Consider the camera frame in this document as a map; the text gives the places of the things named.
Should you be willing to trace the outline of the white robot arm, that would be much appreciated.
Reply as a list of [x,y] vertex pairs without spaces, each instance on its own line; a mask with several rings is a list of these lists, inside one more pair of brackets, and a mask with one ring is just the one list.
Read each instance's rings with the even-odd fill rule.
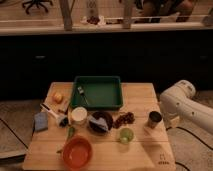
[[179,114],[213,134],[213,108],[193,101],[195,93],[192,83],[180,80],[160,94],[160,102],[166,112]]

